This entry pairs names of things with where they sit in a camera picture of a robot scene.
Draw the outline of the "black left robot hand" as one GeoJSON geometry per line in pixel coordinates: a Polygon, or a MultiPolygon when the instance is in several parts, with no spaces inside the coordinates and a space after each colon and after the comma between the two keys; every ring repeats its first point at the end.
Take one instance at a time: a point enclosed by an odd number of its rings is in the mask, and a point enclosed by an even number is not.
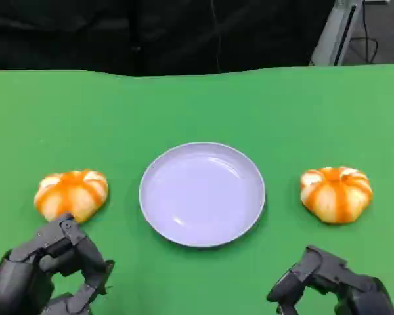
{"type": "Polygon", "coordinates": [[[106,294],[114,265],[65,213],[1,258],[0,314],[90,314],[91,303],[106,294]],[[53,276],[76,272],[84,278],[78,291],[53,297],[53,276]]]}

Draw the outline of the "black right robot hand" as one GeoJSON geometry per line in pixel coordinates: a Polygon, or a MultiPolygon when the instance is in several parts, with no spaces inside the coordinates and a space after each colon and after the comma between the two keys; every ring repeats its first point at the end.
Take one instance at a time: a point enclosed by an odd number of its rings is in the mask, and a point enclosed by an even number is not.
{"type": "Polygon", "coordinates": [[[297,314],[296,304],[307,287],[322,295],[333,293],[338,300],[335,314],[394,314],[394,304],[379,278],[357,274],[345,259],[312,245],[271,288],[267,300],[277,304],[278,314],[297,314]]]}

